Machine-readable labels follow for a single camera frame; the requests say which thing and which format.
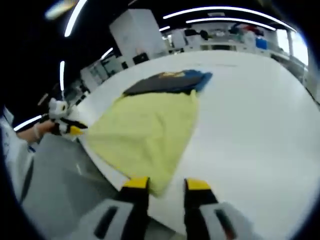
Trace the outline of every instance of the table surface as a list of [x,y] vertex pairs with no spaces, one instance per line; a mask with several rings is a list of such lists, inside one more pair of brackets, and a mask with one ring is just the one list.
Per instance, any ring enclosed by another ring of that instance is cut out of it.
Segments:
[[[184,234],[183,180],[205,180],[266,239],[288,239],[312,210],[320,189],[320,112],[299,81],[275,60],[233,51],[196,51],[150,60],[119,72],[71,117],[89,126],[137,81],[196,69],[213,77],[199,94],[196,127],[165,194],[148,214]],[[83,147],[118,190],[127,177]]]

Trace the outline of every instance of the yellow towel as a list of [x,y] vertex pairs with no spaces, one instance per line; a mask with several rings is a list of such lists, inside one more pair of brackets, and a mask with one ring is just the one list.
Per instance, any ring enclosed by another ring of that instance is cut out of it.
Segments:
[[120,97],[88,129],[90,148],[128,177],[150,177],[161,195],[188,143],[198,109],[196,91]]

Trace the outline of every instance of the white table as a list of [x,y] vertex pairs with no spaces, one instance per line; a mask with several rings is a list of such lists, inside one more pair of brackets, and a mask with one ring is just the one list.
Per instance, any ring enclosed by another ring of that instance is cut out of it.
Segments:
[[[161,198],[148,214],[185,233],[183,179],[208,182],[219,201],[241,211],[265,239],[288,239],[320,189],[320,112],[295,77],[275,60],[233,51],[196,51],[150,60],[104,82],[73,113],[89,126],[137,81],[196,69],[213,77],[199,96],[194,133]],[[127,179],[82,145],[118,190]]]

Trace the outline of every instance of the yellow cloth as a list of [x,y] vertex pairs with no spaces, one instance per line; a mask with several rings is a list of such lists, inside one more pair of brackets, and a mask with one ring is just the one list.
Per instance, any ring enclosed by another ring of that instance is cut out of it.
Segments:
[[128,177],[150,177],[161,195],[189,141],[198,109],[196,91],[120,97],[88,129],[90,148]]

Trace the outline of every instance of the ceiling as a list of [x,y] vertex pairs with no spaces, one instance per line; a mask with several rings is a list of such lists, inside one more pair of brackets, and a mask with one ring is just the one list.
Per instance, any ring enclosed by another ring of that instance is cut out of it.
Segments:
[[[69,37],[64,37],[64,32],[73,9],[56,20],[48,21],[45,19],[45,12],[55,3],[54,0],[21,1],[14,6],[15,48],[12,56],[14,61],[18,61],[14,65],[13,80],[7,81],[9,90],[6,93],[6,105],[12,108],[13,114],[21,114],[26,118],[34,116],[38,111],[34,106],[45,92],[59,82],[60,61],[65,61],[64,79],[68,85],[79,77],[80,69],[99,59],[109,48],[113,47],[115,53],[119,54],[109,32],[109,24],[129,7],[151,9],[159,27],[171,26],[171,29],[185,26],[186,20],[208,17],[208,12],[187,13],[169,19],[163,19],[163,16],[185,9],[208,6],[242,7],[281,20],[281,17],[269,7],[262,7],[261,0],[197,0],[189,3],[180,0],[137,0],[128,7],[131,1],[87,0]],[[282,28],[281,25],[254,14],[223,12],[226,17],[247,19]]]

